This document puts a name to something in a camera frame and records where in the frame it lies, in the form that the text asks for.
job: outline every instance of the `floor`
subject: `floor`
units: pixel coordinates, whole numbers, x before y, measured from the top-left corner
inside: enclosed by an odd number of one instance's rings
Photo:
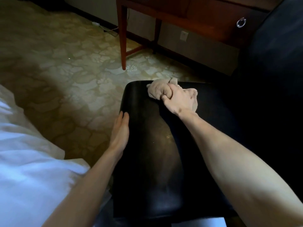
[[[0,27],[0,84],[66,159],[93,165],[103,154],[127,83],[171,77],[203,82],[149,49],[129,57],[122,70],[119,37],[74,13],[0,0]],[[137,46],[127,41],[127,49]]]

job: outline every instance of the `metal ring pull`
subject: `metal ring pull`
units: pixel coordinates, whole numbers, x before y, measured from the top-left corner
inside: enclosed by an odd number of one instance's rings
[[[237,27],[242,28],[246,24],[246,18],[241,18],[240,20],[237,21]]]

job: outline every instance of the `wooden table leg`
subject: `wooden table leg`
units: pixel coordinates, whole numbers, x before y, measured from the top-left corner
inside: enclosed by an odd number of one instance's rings
[[[119,39],[121,49],[122,69],[126,69],[126,27],[127,27],[127,7],[121,5],[120,0],[116,0],[119,26]]]
[[[156,25],[154,28],[154,42],[153,42],[153,53],[156,54],[156,47],[159,40],[162,20],[156,18]]]

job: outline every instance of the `hand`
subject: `hand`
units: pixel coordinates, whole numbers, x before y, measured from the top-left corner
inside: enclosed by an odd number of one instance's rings
[[[112,129],[112,136],[109,141],[109,150],[114,151],[117,154],[118,160],[122,157],[123,151],[127,145],[129,137],[129,114],[123,111],[120,112],[118,118],[114,122]]]
[[[168,85],[172,90],[172,98],[169,99],[166,95],[161,97],[167,109],[177,116],[182,110],[192,110],[195,98],[190,95],[189,91],[184,91],[180,85]]]

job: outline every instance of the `black chair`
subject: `black chair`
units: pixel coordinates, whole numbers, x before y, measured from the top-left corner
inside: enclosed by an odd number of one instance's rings
[[[269,164],[303,200],[303,0],[284,0],[241,51],[225,84],[181,82],[198,90],[197,113]],[[130,137],[114,172],[114,216],[180,222],[236,215],[189,131],[146,84],[124,91]]]

